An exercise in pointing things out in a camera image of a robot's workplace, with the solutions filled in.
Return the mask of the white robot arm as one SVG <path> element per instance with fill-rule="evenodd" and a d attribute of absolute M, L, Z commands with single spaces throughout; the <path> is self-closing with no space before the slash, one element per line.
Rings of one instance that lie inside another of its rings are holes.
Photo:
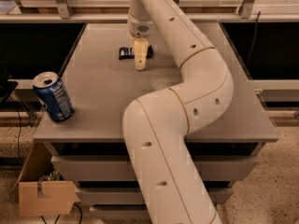
<path fill-rule="evenodd" d="M 222 224 L 184 143 L 217 120 L 234 94 L 230 70 L 173 0 L 137 0 L 167 45 L 181 83 L 133 100 L 122 128 L 152 224 Z"/>

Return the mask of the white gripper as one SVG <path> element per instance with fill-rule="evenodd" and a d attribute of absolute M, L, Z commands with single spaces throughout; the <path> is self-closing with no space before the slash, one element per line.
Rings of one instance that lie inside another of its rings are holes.
<path fill-rule="evenodd" d="M 147 38 L 153 31 L 153 22 L 140 0 L 130 0 L 128 11 L 128 29 L 134 42 L 135 69 L 145 69 L 149 41 Z"/>

